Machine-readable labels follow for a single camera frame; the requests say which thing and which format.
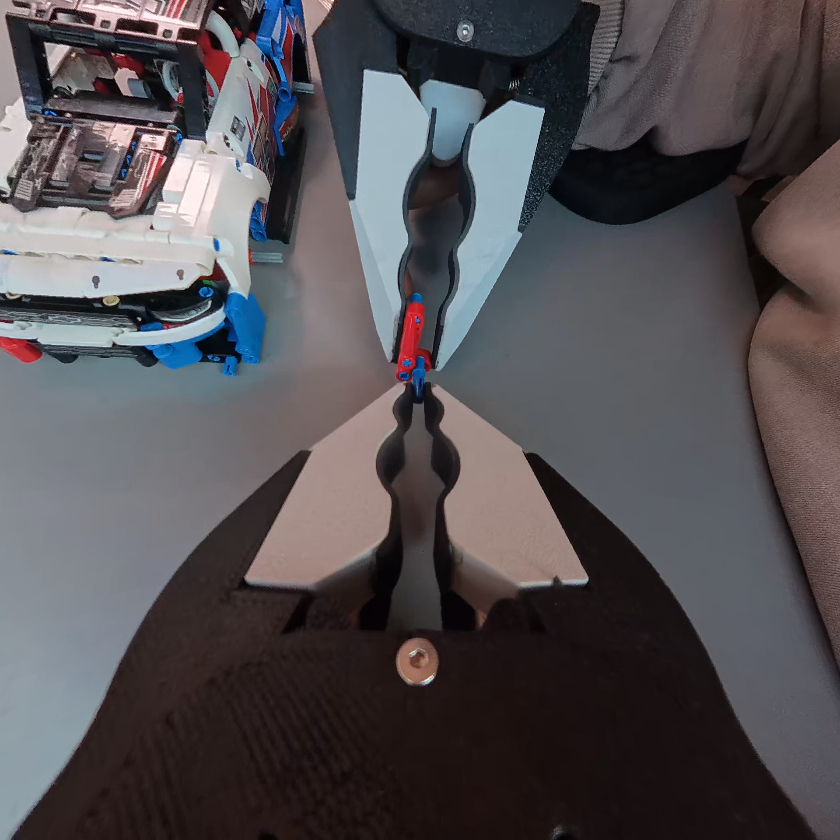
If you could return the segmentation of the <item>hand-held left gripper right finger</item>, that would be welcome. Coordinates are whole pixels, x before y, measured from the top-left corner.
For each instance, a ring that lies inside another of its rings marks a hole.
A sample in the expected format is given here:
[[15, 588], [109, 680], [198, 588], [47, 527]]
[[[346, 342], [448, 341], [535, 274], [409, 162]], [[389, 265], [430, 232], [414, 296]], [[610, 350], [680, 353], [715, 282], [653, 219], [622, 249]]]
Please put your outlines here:
[[426, 385], [435, 507], [434, 568], [445, 621], [589, 575], [522, 447], [439, 385]]

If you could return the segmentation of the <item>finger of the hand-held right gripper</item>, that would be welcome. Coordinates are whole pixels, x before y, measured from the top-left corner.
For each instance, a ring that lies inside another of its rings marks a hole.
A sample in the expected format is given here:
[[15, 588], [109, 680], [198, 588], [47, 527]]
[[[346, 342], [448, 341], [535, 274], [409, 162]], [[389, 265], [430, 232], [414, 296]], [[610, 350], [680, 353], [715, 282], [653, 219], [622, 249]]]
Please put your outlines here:
[[441, 371], [486, 302], [522, 236], [520, 222], [544, 107], [510, 100], [470, 125], [461, 153], [464, 226], [448, 256], [433, 364]]
[[430, 161], [435, 127], [435, 109], [425, 109], [403, 76], [364, 71], [350, 211], [375, 330], [388, 361], [399, 341], [403, 279], [413, 247], [408, 205], [415, 181]]

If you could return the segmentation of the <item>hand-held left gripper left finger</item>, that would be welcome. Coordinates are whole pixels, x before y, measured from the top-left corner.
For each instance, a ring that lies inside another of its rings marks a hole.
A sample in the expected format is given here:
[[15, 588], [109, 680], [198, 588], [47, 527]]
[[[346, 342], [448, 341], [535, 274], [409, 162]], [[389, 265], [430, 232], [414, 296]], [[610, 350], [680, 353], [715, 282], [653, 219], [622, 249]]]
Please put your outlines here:
[[395, 477], [413, 391], [396, 385], [318, 441], [283, 501], [245, 583], [327, 596], [354, 612], [388, 602], [403, 567]]

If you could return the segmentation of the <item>red brick connector piece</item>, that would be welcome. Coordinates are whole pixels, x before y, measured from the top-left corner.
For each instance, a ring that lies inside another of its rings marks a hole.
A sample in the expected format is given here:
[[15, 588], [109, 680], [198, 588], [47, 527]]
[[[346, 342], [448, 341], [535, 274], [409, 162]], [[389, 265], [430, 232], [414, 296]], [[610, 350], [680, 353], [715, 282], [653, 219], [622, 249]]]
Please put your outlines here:
[[424, 321], [423, 296], [414, 293], [404, 313], [396, 358], [396, 379], [399, 382], [411, 382], [413, 387], [420, 389], [425, 383], [426, 374], [433, 369], [429, 351], [421, 347]]

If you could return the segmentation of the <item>brick-built race car model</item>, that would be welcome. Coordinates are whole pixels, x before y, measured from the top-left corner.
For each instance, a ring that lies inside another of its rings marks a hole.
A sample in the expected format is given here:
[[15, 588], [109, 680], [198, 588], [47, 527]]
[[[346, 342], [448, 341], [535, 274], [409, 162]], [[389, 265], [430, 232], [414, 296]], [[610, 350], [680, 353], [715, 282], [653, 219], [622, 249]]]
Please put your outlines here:
[[296, 1], [12, 2], [5, 354], [227, 376], [260, 361], [251, 247], [291, 238], [304, 18]]

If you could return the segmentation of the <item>person's right forearm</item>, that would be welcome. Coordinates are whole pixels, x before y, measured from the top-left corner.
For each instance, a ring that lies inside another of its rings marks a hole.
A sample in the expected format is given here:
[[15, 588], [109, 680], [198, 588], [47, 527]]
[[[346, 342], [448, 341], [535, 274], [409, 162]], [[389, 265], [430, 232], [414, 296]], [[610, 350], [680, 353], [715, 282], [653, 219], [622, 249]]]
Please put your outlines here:
[[793, 175], [838, 141], [838, 1], [595, 5], [574, 150], [647, 139], [685, 156], [745, 143], [740, 175]]

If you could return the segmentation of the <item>person's right hand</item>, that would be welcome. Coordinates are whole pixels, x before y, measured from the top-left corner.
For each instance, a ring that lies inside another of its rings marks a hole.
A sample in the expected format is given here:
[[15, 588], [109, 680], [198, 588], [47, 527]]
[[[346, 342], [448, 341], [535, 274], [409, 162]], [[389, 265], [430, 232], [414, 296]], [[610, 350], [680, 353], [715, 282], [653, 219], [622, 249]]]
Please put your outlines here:
[[435, 207], [459, 193], [459, 164], [447, 166], [431, 164], [420, 174], [410, 196], [410, 210]]

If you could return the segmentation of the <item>black office chair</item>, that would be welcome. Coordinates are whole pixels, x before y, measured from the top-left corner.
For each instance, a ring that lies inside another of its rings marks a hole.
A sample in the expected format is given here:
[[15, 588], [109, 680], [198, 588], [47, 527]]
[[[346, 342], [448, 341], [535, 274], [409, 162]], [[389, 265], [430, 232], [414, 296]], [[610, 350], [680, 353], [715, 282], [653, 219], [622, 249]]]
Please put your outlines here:
[[549, 195], [599, 224], [628, 225], [708, 192], [738, 169], [748, 142], [685, 155], [657, 152], [648, 137], [622, 150], [570, 152]]

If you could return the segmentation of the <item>person's beige hoodie torso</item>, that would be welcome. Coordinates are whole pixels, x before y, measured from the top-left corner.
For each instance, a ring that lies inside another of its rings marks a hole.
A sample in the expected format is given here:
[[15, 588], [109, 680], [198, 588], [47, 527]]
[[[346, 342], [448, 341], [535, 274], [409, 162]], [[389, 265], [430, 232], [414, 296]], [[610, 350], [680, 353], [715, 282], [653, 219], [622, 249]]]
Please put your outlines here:
[[784, 283], [764, 306], [749, 383], [766, 459], [839, 659], [839, 143], [753, 227]]

